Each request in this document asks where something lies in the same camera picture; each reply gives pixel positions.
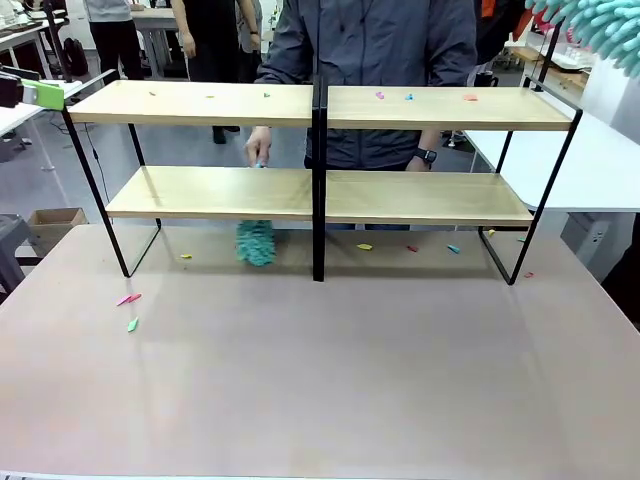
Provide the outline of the person's right hand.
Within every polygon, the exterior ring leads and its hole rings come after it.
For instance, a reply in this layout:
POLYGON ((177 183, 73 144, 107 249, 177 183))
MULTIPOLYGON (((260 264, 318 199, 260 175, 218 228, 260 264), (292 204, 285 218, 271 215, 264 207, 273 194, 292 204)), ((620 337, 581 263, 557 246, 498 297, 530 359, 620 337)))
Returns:
POLYGON ((270 127, 256 126, 253 128, 245 144, 245 153, 250 167, 263 168, 268 165, 271 144, 270 127))

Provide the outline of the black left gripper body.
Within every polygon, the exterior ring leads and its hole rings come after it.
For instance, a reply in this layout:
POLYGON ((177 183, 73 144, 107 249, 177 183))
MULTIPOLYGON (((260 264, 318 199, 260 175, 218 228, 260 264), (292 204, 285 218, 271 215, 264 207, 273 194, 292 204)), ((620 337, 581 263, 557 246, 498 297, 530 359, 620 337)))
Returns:
POLYGON ((0 106, 15 107, 21 102, 21 80, 14 77, 0 78, 0 106))

